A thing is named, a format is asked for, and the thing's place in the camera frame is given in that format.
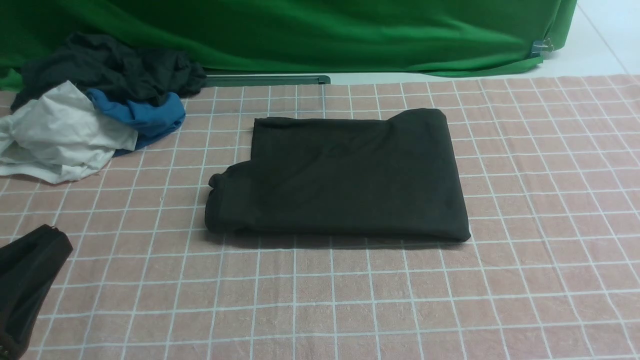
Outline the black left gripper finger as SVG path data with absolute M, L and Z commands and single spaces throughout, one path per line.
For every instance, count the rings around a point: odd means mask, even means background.
M 45 298 L 72 251 L 67 235 L 48 224 L 0 249 L 3 360 L 18 360 L 27 351 Z

